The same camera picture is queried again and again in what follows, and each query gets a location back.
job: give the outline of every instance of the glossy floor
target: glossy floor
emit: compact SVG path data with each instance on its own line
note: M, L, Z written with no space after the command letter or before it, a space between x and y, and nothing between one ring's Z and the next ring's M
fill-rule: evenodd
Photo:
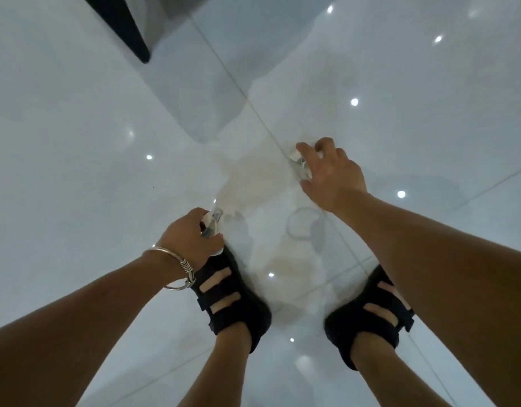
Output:
M374 195L521 250L521 0L128 2L148 65L82 0L0 0L0 326L216 198L275 313L244 405L376 405L322 332L375 258L286 154L333 136ZM83 404L176 404L213 342L164 291ZM398 350L453 405L489 403L422 322Z

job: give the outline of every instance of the person's left hand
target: person's left hand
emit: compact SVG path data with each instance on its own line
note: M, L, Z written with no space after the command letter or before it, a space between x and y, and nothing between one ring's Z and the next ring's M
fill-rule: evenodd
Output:
M195 271L200 270L210 256L225 245L222 234L211 238L200 236L200 222L206 213L203 208L193 208L170 224L156 245L182 256Z

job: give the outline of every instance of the hand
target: hand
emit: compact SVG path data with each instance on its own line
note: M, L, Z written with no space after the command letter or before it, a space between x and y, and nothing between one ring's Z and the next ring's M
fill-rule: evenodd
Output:
M337 149L332 138L321 138L315 149L306 143L296 144L313 179L303 180L302 189L323 210L337 214L338 202L352 192L366 193L364 175L357 163L349 160L343 149ZM321 158L317 151L323 151Z
M200 222L207 213L203 208L194 208L168 226L157 246L164 247L189 261L195 271L202 268L210 256L225 245L222 234L211 238L200 236Z

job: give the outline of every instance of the bangle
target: bangle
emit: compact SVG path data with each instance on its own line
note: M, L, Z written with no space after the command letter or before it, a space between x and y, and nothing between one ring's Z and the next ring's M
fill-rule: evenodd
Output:
M180 291L180 290L188 289L194 284L196 279L194 277L193 268L191 267L191 264L189 263L189 261L185 260L183 257L178 256L176 253L171 252L170 250L168 250L164 247L153 246L151 248L148 248L148 251L149 250L162 251L163 253L170 254L172 257L174 257L176 260L178 260L178 262L181 265L181 268L185 271L185 273L187 273L187 280L185 281L185 284L182 285L181 287L170 287L168 285L165 285L164 288L169 289L169 290Z

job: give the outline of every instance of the chair leg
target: chair leg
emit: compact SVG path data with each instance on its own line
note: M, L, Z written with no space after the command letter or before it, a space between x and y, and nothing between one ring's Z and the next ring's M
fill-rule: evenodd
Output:
M147 63L151 54L142 39L125 0L85 0L110 28L133 51L138 59Z

